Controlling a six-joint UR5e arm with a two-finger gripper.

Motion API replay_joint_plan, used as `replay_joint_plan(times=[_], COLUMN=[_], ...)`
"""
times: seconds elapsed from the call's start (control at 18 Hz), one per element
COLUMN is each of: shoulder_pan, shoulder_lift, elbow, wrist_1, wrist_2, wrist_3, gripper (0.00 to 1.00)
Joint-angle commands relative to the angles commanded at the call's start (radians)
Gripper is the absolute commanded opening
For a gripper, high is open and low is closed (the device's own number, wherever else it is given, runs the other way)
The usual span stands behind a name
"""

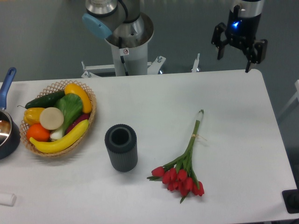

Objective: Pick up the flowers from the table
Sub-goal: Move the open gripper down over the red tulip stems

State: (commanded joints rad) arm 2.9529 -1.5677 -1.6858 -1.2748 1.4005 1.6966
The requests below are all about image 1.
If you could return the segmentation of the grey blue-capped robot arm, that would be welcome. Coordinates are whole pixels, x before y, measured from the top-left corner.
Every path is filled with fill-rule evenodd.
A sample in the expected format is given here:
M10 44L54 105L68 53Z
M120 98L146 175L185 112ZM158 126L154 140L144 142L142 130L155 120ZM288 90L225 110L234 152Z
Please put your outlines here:
M268 41L257 40L256 32L264 1L235 0L228 22L215 26L211 43L221 59L225 46L239 49L247 58L246 72L266 56ZM117 76L159 74L165 58L148 62L148 42L154 34L151 19L140 11L138 0L87 0L82 16L85 27L111 47Z

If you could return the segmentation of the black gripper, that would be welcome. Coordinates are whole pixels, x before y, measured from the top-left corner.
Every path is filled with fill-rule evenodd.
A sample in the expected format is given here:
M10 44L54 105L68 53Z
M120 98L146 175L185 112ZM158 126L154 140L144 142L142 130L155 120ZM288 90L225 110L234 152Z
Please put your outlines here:
M235 5L229 12L227 26L221 22L215 26L211 44L217 50L217 59L222 59L225 46L229 43L237 49L246 49L245 56L248 60L245 72L248 73L255 64L260 64L266 56L268 40L256 39L257 27L260 21L261 12L258 13L243 8L243 5ZM222 40L221 35L225 33L226 39Z

